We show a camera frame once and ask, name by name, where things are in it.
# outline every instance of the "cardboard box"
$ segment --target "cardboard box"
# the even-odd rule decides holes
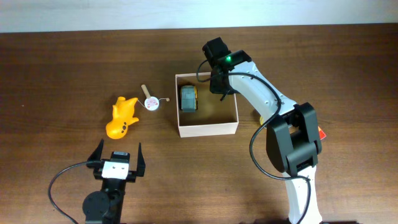
[[[206,79],[210,73],[200,73],[199,76]],[[180,110],[180,88],[183,85],[195,85],[198,90],[197,110],[194,113],[183,113]],[[235,134],[239,124],[235,94],[220,101],[222,95],[210,92],[210,82],[198,82],[194,73],[175,76],[175,94],[181,138]]]

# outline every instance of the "yellow toy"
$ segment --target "yellow toy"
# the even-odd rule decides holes
[[[106,134],[111,139],[123,138],[127,133],[127,127],[138,121],[138,118],[133,118],[137,100],[138,98],[126,100],[123,96],[118,97],[113,105],[113,119],[105,127]]]

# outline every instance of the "wood grain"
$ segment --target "wood grain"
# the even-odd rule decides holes
[[[147,162],[145,177],[127,186],[123,222],[287,218],[284,183],[264,177],[250,159],[259,123],[242,96],[235,135],[178,136],[174,75],[194,72],[201,47],[218,36],[231,50],[244,49],[283,94],[317,110],[328,135],[316,176],[324,220],[395,223],[397,24],[1,34],[1,222],[68,223],[52,208],[47,186],[62,168],[85,161],[101,138],[103,157],[136,155],[141,142]],[[141,84],[171,101],[155,112],[137,107],[140,121],[126,137],[107,138],[111,105],[118,96],[144,100]],[[265,136],[256,155],[274,170]],[[79,168],[56,181],[53,196],[84,223],[83,199],[100,187]]]

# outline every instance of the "gray object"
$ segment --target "gray object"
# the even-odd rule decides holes
[[[181,87],[181,110],[184,113],[194,113],[197,109],[197,89],[193,85]]]

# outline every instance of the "black cable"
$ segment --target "black cable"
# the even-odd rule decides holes
[[[277,109],[276,109],[276,111],[275,111],[275,113],[266,121],[266,122],[264,122],[264,124],[262,124],[261,126],[260,126],[260,128],[258,128],[257,129],[257,131],[253,134],[253,136],[252,136],[252,138],[251,138],[251,140],[250,140],[250,145],[249,145],[249,152],[250,152],[250,156],[251,156],[251,159],[253,160],[253,163],[254,163],[254,165],[256,165],[256,167],[263,173],[263,174],[265,174],[266,176],[268,176],[268,177],[270,177],[270,178],[273,178],[273,179],[276,179],[276,180],[284,180],[284,181],[286,181],[286,180],[295,180],[295,179],[303,179],[304,181],[306,181],[306,183],[307,183],[307,186],[308,186],[308,195],[307,195],[307,201],[305,202],[305,208],[304,208],[304,211],[303,211],[303,215],[301,216],[301,218],[298,220],[298,222],[297,222],[297,224],[300,224],[301,222],[302,222],[302,220],[304,219],[304,217],[305,217],[305,215],[307,214],[307,211],[308,211],[308,206],[310,205],[310,200],[311,200],[311,184],[310,184],[310,180],[311,179],[309,179],[308,177],[304,177],[304,176],[301,176],[301,175],[298,175],[298,176],[296,176],[296,177],[278,177],[278,176],[275,176],[275,175],[272,175],[272,174],[270,174],[270,173],[268,173],[267,171],[265,171],[261,166],[260,166],[260,164],[257,162],[257,160],[256,160],[256,158],[254,157],[254,153],[253,153],[253,144],[254,144],[254,141],[256,140],[256,138],[257,138],[257,135],[279,114],[279,112],[280,112],[280,108],[282,107],[282,100],[279,98],[279,96],[278,96],[278,94],[276,93],[276,91],[270,86],[270,84],[268,84],[265,80],[263,80],[263,79],[261,79],[261,78],[259,78],[259,77],[257,77],[257,76],[255,76],[255,75],[251,75],[251,74],[249,74],[249,73],[244,73],[244,72],[233,72],[233,73],[228,73],[228,74],[219,74],[219,75],[213,75],[212,77],[210,77],[210,78],[207,78],[207,79],[205,79],[205,80],[200,80],[199,79],[199,71],[200,71],[200,68],[201,68],[201,66],[204,64],[204,63],[206,63],[207,62],[207,60],[204,60],[200,65],[199,65],[199,67],[198,67],[198,70],[197,70],[197,80],[198,80],[198,82],[208,82],[208,81],[210,81],[210,80],[212,80],[212,79],[214,79],[214,78],[217,78],[217,77],[228,77],[228,76],[231,76],[231,75],[243,75],[243,76],[247,76],[247,77],[250,77],[250,78],[255,78],[256,80],[258,80],[258,81],[260,81],[261,83],[263,83],[268,89],[270,89],[270,91],[274,94],[274,96],[275,96],[275,98],[276,98],[276,100],[277,100]]]
[[[68,170],[70,170],[70,169],[72,169],[72,168],[75,168],[75,167],[79,167],[79,166],[86,165],[86,164],[93,164],[93,163],[101,163],[101,161],[86,161],[86,162],[80,162],[80,163],[78,163],[78,164],[69,166],[69,167],[65,168],[64,170],[61,170],[61,171],[60,171],[58,174],[56,174],[55,177],[51,180],[50,185],[49,185],[49,189],[48,189],[48,191],[47,191],[47,194],[48,194],[48,196],[49,196],[50,202],[51,202],[51,204],[54,206],[54,208],[57,209],[57,211],[60,212],[62,215],[64,215],[65,217],[69,218],[69,220],[72,221],[74,224],[78,224],[78,222],[77,222],[76,220],[74,220],[71,216],[69,216],[68,214],[66,214],[61,208],[59,208],[59,207],[57,206],[57,204],[55,204],[55,202],[54,202],[54,200],[52,199],[52,196],[51,196],[51,188],[52,188],[52,185],[54,184],[55,180],[56,180],[58,177],[60,177],[61,174],[63,174],[64,172],[66,172],[66,171],[68,171]]]

